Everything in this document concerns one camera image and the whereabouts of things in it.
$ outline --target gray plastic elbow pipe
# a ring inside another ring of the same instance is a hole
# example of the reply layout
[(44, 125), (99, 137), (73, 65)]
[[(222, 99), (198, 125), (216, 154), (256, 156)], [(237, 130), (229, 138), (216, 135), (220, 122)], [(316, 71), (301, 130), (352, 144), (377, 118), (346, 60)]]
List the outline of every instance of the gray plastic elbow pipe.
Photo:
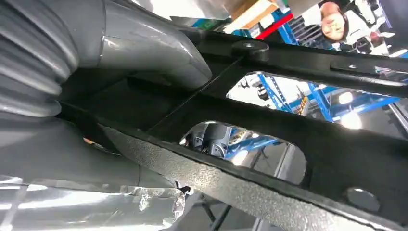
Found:
[(0, 111), (58, 114), (78, 67), (158, 71), (187, 89), (212, 76), (176, 26), (125, 0), (0, 1)]

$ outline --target aluminum foil tape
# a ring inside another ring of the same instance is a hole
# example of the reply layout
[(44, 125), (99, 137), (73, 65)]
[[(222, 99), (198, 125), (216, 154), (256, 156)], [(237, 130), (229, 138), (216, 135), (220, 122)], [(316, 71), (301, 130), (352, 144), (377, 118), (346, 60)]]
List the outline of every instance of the aluminum foil tape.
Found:
[(184, 210), (184, 194), (158, 189), (0, 176), (1, 231), (156, 231)]

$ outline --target red bar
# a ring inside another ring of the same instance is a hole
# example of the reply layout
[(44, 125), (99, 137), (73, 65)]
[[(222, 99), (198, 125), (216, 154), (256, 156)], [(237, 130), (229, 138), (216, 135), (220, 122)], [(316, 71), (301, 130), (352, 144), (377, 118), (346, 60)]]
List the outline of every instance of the red bar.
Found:
[(293, 14), (288, 14), (287, 16), (283, 17), (279, 21), (275, 22), (273, 25), (270, 27), (266, 28), (260, 35), (256, 36), (257, 39), (264, 39), (273, 32), (275, 32), (279, 27), (281, 27), (283, 24), (291, 21), (293, 19)]

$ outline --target black metal frame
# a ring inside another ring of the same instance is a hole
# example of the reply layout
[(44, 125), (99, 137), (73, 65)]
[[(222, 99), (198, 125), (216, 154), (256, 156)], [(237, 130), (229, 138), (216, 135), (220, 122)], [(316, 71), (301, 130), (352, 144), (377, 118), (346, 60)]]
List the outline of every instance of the black metal frame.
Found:
[[(189, 31), (187, 35), (214, 76), (196, 92), (126, 76), (86, 97), (68, 97), (60, 117), (105, 148), (285, 230), (303, 230), (305, 220), (313, 230), (333, 226), (339, 230), (403, 230), (408, 222), (407, 141), (347, 130), (225, 96), (245, 74), (266, 71), (408, 98), (407, 85), (383, 79), (374, 69), (408, 72), (407, 61), (266, 44), (215, 32)], [(135, 75), (146, 78), (147, 74)], [(148, 77), (162, 76), (149, 73)], [(291, 185), (178, 145), (193, 126), (204, 121), (220, 121), (295, 144), (305, 153), (307, 180), (301, 187)], [(356, 186), (374, 194), (381, 209), (372, 212), (349, 205), (344, 192)]]

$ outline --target dark hair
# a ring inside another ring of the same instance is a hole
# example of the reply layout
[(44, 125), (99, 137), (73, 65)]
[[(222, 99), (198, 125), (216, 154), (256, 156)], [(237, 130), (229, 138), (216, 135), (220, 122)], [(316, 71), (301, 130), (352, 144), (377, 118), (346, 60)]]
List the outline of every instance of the dark hair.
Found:
[(340, 12), (340, 14), (343, 16), (343, 19), (344, 19), (344, 30), (343, 30), (343, 37), (341, 38), (341, 39), (339, 39), (339, 40), (334, 40), (334, 39), (331, 39), (331, 38), (329, 38), (329, 37), (327, 37), (324, 33), (323, 33), (323, 31), (322, 31), (322, 34), (323, 34), (323, 37), (329, 42), (329, 43), (336, 43), (336, 42), (345, 42), (346, 41), (346, 38), (347, 38), (347, 35), (348, 35), (348, 30), (349, 30), (349, 22), (348, 22), (348, 19), (347, 19), (347, 16), (345, 15), (345, 13), (343, 13), (343, 12)]

